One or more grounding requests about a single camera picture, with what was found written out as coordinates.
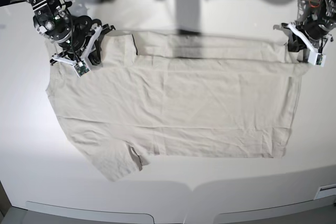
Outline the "light grey T-shirt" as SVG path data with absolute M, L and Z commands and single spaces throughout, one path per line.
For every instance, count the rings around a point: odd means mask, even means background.
M 124 32 L 99 67 L 56 63 L 46 90 L 67 140 L 108 180 L 149 155 L 281 158 L 309 65 L 285 45 Z

